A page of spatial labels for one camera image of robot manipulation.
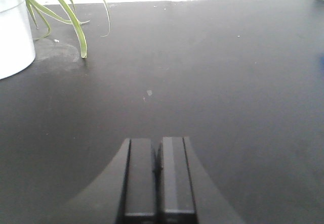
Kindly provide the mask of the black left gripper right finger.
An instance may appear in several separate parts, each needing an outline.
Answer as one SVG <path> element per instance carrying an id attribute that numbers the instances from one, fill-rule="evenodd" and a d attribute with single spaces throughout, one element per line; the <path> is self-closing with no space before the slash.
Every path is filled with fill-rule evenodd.
<path id="1" fill-rule="evenodd" d="M 160 223 L 197 223 L 184 140 L 164 137 L 158 150 Z"/>

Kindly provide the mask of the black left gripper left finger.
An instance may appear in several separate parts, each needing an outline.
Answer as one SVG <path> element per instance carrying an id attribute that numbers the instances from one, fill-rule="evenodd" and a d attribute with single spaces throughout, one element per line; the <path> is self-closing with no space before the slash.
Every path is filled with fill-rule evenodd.
<path id="1" fill-rule="evenodd" d="M 130 139 L 118 222 L 156 222 L 155 150 L 150 139 Z"/>

